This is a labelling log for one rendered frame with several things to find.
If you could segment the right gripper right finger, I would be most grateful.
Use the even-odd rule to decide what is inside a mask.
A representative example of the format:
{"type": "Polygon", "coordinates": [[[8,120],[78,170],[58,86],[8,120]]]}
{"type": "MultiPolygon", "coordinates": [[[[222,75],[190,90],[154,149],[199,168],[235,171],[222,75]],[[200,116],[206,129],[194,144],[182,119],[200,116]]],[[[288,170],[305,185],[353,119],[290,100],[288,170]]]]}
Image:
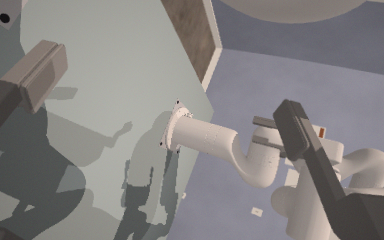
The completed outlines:
{"type": "Polygon", "coordinates": [[[302,105],[285,99],[273,118],[289,161],[305,159],[334,234],[340,240],[384,240],[384,196],[345,195],[302,105]]]}

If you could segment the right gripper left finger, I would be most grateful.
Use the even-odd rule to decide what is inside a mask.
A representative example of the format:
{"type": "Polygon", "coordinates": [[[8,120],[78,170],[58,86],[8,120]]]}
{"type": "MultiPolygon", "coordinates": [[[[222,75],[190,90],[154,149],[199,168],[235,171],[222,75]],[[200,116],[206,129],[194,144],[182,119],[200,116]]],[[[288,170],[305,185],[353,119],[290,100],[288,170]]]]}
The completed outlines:
{"type": "MultiPolygon", "coordinates": [[[[35,114],[68,69],[63,44],[41,40],[0,79],[0,127],[17,106],[35,114]]],[[[24,240],[0,227],[0,240],[24,240]]]]}

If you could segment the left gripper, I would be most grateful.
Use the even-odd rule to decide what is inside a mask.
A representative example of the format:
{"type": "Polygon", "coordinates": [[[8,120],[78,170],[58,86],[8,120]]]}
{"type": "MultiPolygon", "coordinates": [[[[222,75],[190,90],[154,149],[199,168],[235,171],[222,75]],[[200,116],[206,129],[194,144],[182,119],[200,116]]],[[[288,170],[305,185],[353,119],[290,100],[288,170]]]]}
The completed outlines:
{"type": "MultiPolygon", "coordinates": [[[[277,126],[276,126],[274,120],[259,117],[259,116],[254,116],[253,124],[267,127],[267,128],[271,128],[271,129],[277,129],[277,126]]],[[[318,137],[318,138],[319,138],[319,140],[323,146],[324,151],[327,154],[328,159],[331,162],[331,165],[334,166],[334,165],[341,163],[342,155],[343,155],[343,149],[344,149],[343,144],[340,142],[337,142],[337,141],[329,140],[329,139],[324,139],[324,138],[320,138],[320,137],[318,137]]],[[[268,141],[269,141],[268,138],[260,137],[257,135],[254,135],[253,139],[252,139],[252,142],[254,142],[254,143],[258,143],[261,145],[265,145],[265,146],[279,149],[281,151],[279,154],[279,157],[281,157],[281,158],[286,157],[288,159],[286,151],[284,149],[284,146],[273,144],[273,143],[270,143],[268,141]]],[[[291,163],[297,167],[307,166],[305,159],[298,159],[295,162],[291,161],[291,163]]],[[[339,173],[339,170],[337,168],[333,167],[333,169],[335,170],[336,173],[339,173]]]]}

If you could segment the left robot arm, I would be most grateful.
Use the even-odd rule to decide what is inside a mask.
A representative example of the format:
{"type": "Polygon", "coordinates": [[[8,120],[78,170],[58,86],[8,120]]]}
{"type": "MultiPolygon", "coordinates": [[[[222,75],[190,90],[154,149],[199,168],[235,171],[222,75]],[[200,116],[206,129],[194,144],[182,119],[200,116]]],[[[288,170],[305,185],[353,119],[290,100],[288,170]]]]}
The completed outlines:
{"type": "MultiPolygon", "coordinates": [[[[282,145],[277,129],[258,126],[251,137],[247,156],[240,148],[238,133],[232,129],[193,119],[187,108],[178,108],[166,130],[166,146],[175,151],[181,145],[228,161],[241,178],[255,188],[266,188],[275,179],[281,158],[280,150],[252,142],[253,136],[268,138],[282,145]]],[[[294,165],[293,165],[294,166],[294,165]]],[[[335,166],[339,182],[352,175],[346,196],[362,193],[384,196],[384,153],[364,148],[342,156],[335,166]],[[341,179],[341,180],[340,180],[341,179]],[[381,187],[381,188],[378,188],[381,187]]],[[[271,205],[288,218],[286,234],[295,240],[328,240],[330,224],[307,166],[297,167],[297,185],[277,188],[271,195],[271,205]]]]}

